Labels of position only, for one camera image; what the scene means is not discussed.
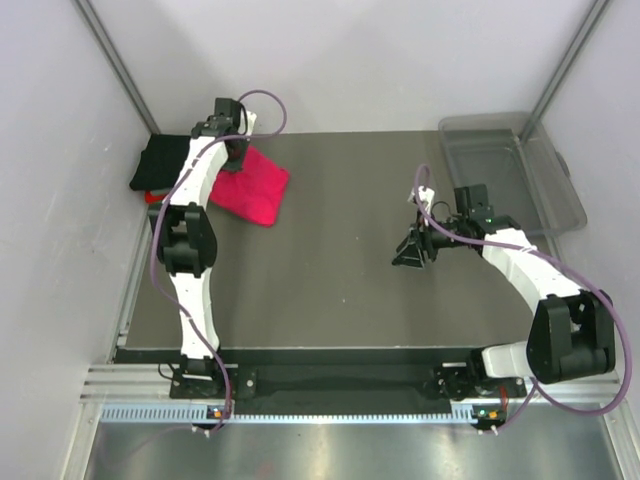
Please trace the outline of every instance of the clear plastic bin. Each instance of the clear plastic bin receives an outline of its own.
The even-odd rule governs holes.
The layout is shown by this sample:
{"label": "clear plastic bin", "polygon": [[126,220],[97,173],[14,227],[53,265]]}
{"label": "clear plastic bin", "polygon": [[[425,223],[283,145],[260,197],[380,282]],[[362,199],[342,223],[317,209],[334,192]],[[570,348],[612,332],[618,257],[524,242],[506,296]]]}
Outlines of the clear plastic bin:
{"label": "clear plastic bin", "polygon": [[524,112],[449,117],[440,122],[440,138],[455,187],[486,184],[497,214],[510,215],[528,236],[553,241],[584,227],[587,215],[544,127],[521,144],[527,119]]}

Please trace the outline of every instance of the pink cloth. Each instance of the pink cloth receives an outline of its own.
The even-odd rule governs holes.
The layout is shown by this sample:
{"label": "pink cloth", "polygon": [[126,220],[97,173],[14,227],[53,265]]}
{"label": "pink cloth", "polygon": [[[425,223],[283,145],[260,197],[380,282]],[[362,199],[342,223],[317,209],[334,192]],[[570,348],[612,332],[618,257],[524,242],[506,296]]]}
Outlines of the pink cloth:
{"label": "pink cloth", "polygon": [[220,171],[209,200],[252,223],[270,227],[278,217],[288,181],[289,172],[249,146],[242,171]]}

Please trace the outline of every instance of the metal post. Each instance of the metal post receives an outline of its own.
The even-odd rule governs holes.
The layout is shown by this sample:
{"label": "metal post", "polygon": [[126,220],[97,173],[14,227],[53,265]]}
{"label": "metal post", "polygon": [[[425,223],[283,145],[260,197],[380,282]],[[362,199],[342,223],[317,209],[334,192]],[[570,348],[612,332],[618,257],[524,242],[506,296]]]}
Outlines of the metal post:
{"label": "metal post", "polygon": [[82,18],[87,22],[91,33],[98,42],[98,45],[100,45],[100,48],[107,57],[107,61],[113,68],[113,71],[118,77],[118,80],[120,80],[122,87],[127,92],[131,103],[138,112],[138,115],[140,115],[140,118],[142,119],[144,124],[147,126],[147,129],[151,133],[160,133],[158,124],[153,119],[153,115],[151,115],[147,104],[144,102],[140,91],[136,87],[136,84],[133,81],[131,74],[129,74],[129,71],[127,70],[124,62],[122,61],[122,58],[120,58],[120,54],[116,50],[116,47],[113,45],[113,42],[109,38],[109,34],[105,30],[104,25],[102,25],[102,22],[100,21],[98,14],[93,8],[93,5],[91,5],[90,0],[72,1],[78,9],[78,12],[82,16]]}
{"label": "metal post", "polygon": [[604,15],[605,10],[607,9],[611,1],[612,0],[595,0],[591,5],[589,12],[587,13],[575,36],[571,40],[571,43],[569,43],[569,47],[564,53],[562,60],[558,64],[555,72],[553,72],[551,79],[545,86],[540,99],[531,112],[531,116],[529,117],[527,124],[524,126],[524,129],[520,134],[520,142],[522,143],[522,145],[527,143],[536,125],[542,119],[542,116],[546,113],[549,105],[551,104],[551,101],[555,98],[558,89],[564,82],[576,59],[584,50],[584,46],[591,37],[591,34],[595,31],[599,20]]}

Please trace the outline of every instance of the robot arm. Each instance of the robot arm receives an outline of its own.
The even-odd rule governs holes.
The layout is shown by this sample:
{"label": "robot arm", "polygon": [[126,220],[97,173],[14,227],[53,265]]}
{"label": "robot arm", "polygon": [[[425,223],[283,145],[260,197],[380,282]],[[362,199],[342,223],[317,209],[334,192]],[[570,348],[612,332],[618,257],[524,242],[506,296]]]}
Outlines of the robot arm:
{"label": "robot arm", "polygon": [[[430,212],[434,192],[420,190],[418,199]],[[470,375],[481,384],[491,378],[536,377],[542,383],[602,374],[615,367],[614,322],[598,299],[541,258],[527,253],[536,247],[508,216],[496,216],[485,185],[455,189],[457,214],[442,224],[460,236],[520,245],[508,250],[477,246],[478,254],[496,267],[529,306],[533,323],[526,341],[488,346],[471,352]],[[467,246],[433,229],[421,215],[396,250],[394,265],[423,268],[441,248]]]}
{"label": "robot arm", "polygon": [[[170,274],[180,305],[191,313],[198,330],[216,350],[220,340],[213,324],[209,283],[217,242],[205,209],[218,172],[242,168],[248,141],[226,141],[206,147],[216,137],[238,134],[239,131],[250,135],[255,121],[256,115],[246,112],[239,102],[216,99],[214,114],[199,122],[191,132],[189,154],[178,177],[184,181],[171,197],[165,220],[160,226],[158,259]],[[150,207],[152,228],[156,228],[160,207],[160,203]],[[204,367],[195,369],[206,376],[212,365],[211,352],[196,336],[182,311],[180,319],[181,353],[189,360],[207,360]]]}

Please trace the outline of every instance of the black cloth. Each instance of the black cloth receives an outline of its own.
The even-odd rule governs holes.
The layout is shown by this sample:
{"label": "black cloth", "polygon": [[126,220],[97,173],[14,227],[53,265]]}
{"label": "black cloth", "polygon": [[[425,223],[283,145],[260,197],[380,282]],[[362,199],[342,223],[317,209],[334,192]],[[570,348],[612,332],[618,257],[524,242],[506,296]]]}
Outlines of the black cloth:
{"label": "black cloth", "polygon": [[140,163],[129,187],[134,191],[173,188],[189,155],[188,135],[152,134],[140,154]]}

